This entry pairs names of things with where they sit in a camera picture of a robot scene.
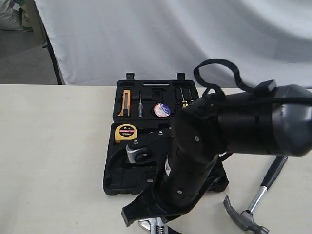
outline hammer head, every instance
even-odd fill
[[[251,213],[249,210],[245,210],[241,214],[239,214],[236,210],[234,210],[234,208],[230,203],[229,196],[225,197],[223,204],[231,219],[242,230],[252,231],[256,234],[269,233],[269,229],[259,226],[254,222],[253,213]]]

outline table surface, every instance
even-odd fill
[[[0,233],[137,234],[121,208],[135,196],[107,196],[102,180],[115,87],[0,85]],[[238,89],[225,89],[226,93]],[[241,234],[223,199],[243,211],[272,156],[233,155],[230,184],[205,195],[169,226],[185,234]],[[254,213],[271,233],[312,233],[312,154],[290,158]]]

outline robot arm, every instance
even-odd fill
[[[212,63],[230,68],[244,92],[226,96],[206,83],[199,68]],[[153,184],[122,209],[127,226],[154,217],[166,223],[189,212],[218,181],[209,175],[224,152],[300,157],[312,148],[312,94],[305,88],[277,87],[274,80],[249,87],[223,59],[203,62],[194,75],[207,90],[173,118],[171,150]]]

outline hammer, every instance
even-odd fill
[[[255,210],[257,204],[262,199],[264,194],[269,190],[272,186],[276,178],[278,177],[279,173],[281,172],[285,162],[287,161],[288,156],[277,156],[270,166],[267,174],[265,175],[260,189],[256,196],[254,197],[253,201],[250,203],[249,207],[239,214],[231,205],[229,196],[226,196],[223,204],[228,212],[229,216],[232,218],[234,223],[239,226],[244,231],[252,231],[256,234],[268,234],[269,229],[259,226],[254,222],[253,218],[253,211]]]

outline black stand leg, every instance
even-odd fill
[[[47,49],[48,49],[48,51],[49,51],[49,53],[50,53],[51,61],[52,61],[52,64],[53,64],[54,73],[55,73],[55,76],[57,77],[58,85],[62,85],[62,79],[60,78],[60,73],[59,73],[59,67],[58,67],[58,63],[57,63],[57,58],[55,57],[54,50],[53,50],[53,48],[52,48],[50,39],[49,39],[49,37],[48,37],[46,31],[45,31],[45,35],[46,35],[46,38],[47,38],[47,44],[44,45],[43,48],[47,48]]]

